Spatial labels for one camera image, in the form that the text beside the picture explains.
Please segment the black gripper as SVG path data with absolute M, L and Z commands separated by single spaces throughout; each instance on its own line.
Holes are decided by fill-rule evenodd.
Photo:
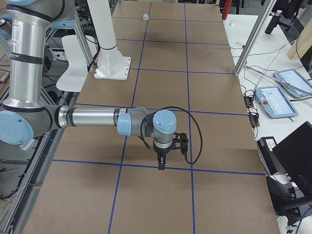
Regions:
M 153 150 L 157 153 L 157 161 L 158 161 L 158 170 L 165 170 L 166 167 L 166 154 L 168 154 L 171 149 L 168 148 L 159 148 L 156 145 L 153 145 Z

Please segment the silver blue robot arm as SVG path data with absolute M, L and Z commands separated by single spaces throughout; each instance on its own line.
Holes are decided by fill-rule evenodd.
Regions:
M 72 0 L 10 0 L 13 20 L 9 96 L 2 103 L 0 138 L 11 145 L 29 142 L 50 130 L 76 126 L 114 126 L 120 135 L 153 138 L 158 168 L 176 143 L 176 116 L 137 108 L 70 108 L 40 101 L 45 35 L 48 27 L 76 24 Z

